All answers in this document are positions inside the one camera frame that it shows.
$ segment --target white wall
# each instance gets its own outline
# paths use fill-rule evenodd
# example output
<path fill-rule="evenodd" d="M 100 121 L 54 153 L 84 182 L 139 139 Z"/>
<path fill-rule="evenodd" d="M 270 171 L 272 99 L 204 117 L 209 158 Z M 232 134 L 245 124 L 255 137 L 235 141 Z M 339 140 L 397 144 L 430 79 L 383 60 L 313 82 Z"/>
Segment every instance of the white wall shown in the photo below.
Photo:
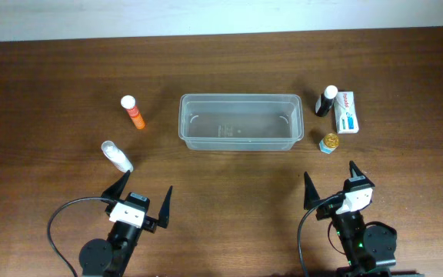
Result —
<path fill-rule="evenodd" d="M 0 41 L 443 25 L 443 0 L 0 0 Z"/>

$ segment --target gold lid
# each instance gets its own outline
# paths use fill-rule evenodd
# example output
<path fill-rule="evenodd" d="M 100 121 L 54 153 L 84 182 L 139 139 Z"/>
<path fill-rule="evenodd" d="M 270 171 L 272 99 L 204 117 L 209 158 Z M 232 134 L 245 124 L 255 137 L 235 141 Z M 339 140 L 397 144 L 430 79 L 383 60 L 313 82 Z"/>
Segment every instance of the gold lid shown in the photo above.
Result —
<path fill-rule="evenodd" d="M 336 148 L 339 145 L 339 138 L 336 134 L 327 134 L 324 137 L 324 144 L 329 148 Z"/>

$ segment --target small jar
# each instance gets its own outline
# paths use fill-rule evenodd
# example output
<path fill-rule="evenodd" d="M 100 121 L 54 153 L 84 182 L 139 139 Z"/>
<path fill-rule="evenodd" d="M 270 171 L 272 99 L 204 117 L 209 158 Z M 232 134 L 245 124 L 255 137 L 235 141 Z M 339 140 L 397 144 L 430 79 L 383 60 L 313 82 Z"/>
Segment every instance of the small jar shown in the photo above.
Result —
<path fill-rule="evenodd" d="M 327 134 L 319 143 L 319 148 L 326 154 L 331 154 L 339 145 L 339 138 L 336 134 Z"/>

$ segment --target white bottle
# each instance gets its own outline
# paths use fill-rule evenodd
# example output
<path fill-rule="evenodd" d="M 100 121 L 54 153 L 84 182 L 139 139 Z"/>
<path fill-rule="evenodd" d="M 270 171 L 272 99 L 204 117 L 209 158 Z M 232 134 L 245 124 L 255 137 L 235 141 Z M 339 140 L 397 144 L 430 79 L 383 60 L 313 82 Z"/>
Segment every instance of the white bottle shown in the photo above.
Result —
<path fill-rule="evenodd" d="M 106 141 L 102 143 L 102 151 L 105 157 L 111 160 L 117 169 L 122 172 L 127 172 L 128 170 L 132 172 L 131 162 L 126 158 L 126 155 L 115 146 L 114 142 Z"/>

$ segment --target white toothpaste box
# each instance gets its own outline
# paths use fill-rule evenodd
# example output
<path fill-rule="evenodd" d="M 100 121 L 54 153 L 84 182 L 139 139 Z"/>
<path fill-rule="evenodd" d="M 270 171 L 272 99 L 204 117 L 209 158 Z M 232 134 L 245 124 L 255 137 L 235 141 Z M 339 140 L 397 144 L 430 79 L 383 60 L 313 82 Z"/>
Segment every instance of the white toothpaste box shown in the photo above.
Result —
<path fill-rule="evenodd" d="M 353 92 L 338 92 L 335 98 L 336 131 L 338 134 L 358 132 Z"/>

